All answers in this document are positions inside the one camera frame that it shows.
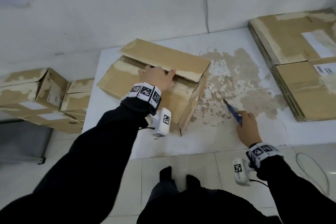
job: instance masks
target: white table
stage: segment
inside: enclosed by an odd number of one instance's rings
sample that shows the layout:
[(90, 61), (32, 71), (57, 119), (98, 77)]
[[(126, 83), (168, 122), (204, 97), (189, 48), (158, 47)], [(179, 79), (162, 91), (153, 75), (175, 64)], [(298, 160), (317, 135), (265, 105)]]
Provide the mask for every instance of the white table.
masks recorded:
[[(183, 137), (170, 133), (157, 139), (150, 130), (143, 129), (138, 133), (131, 159), (245, 149), (237, 138), (235, 119), (229, 118), (231, 114), (221, 103), (223, 96), (234, 107), (258, 114), (262, 139), (274, 146), (336, 141), (336, 120), (297, 122), (289, 108), (279, 104), (279, 88), (247, 28), (156, 43), (193, 55), (205, 54), (206, 58), (213, 59), (211, 75), (203, 102), (196, 108), (193, 122)], [(104, 112), (117, 107), (96, 84), (120, 57), (119, 49), (101, 52), (83, 132), (94, 127)], [(230, 79), (234, 88), (228, 85)]]

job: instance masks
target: hand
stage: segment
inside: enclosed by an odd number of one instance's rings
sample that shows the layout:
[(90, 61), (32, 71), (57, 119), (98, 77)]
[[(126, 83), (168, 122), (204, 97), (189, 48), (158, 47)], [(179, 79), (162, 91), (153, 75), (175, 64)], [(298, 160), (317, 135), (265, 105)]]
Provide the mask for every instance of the hand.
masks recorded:
[(237, 125), (237, 133), (239, 140), (247, 147), (254, 143), (261, 143), (262, 140), (259, 135), (257, 120), (253, 113), (247, 113), (247, 111), (238, 111), (243, 119), (242, 124)]
[(140, 82), (147, 82), (157, 87), (161, 92), (164, 92), (169, 88), (176, 70), (172, 69), (166, 75), (165, 70), (163, 70), (162, 67), (150, 68), (150, 66), (146, 66), (145, 71), (139, 69), (138, 73)]

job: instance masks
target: foot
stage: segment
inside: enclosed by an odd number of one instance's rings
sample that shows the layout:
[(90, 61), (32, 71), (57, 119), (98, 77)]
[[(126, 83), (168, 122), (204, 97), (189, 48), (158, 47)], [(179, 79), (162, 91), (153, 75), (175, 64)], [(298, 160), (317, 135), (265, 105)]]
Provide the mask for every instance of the foot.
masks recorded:
[(195, 176), (187, 175), (187, 189), (197, 189), (201, 187), (201, 182)]
[(163, 168), (160, 171), (160, 182), (168, 181), (171, 179), (171, 166)]

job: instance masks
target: black sleeve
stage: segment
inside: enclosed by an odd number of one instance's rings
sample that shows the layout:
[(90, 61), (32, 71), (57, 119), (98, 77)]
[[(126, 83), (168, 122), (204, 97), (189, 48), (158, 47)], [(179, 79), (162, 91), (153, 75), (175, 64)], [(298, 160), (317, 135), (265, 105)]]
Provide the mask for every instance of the black sleeve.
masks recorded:
[(74, 141), (31, 194), (0, 211), (0, 221), (102, 222), (113, 208), (138, 129), (148, 126), (147, 114), (125, 105), (106, 112), (96, 127)]
[(260, 163), (257, 177), (267, 181), (283, 223), (328, 223), (336, 203), (297, 176), (281, 156)]

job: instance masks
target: flattened cardboard box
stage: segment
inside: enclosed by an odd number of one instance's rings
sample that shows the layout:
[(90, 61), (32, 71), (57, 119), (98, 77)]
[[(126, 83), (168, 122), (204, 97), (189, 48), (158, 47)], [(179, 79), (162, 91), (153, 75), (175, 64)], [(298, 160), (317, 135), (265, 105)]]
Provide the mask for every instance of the flattened cardboard box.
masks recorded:
[(297, 120), (336, 119), (336, 57), (276, 66)]
[(68, 84), (51, 68), (10, 73), (0, 78), (0, 110), (15, 117), (58, 111)]
[(122, 56), (107, 70), (97, 86), (106, 94), (121, 99), (139, 81), (138, 69), (147, 64), (161, 66), (166, 71), (177, 70), (173, 82), (162, 94), (162, 107), (171, 111), (170, 130), (182, 135), (203, 94), (210, 60), (161, 45), (136, 39), (120, 51)]
[(61, 111), (78, 120), (85, 120), (94, 80), (93, 78), (72, 82), (64, 96)]
[(250, 24), (273, 65), (336, 56), (333, 9), (262, 16)]
[(81, 133), (83, 129), (83, 122), (76, 120), (74, 117), (62, 112), (54, 112), (39, 115), (26, 115), (19, 117), (20, 119), (53, 128), (68, 134)]

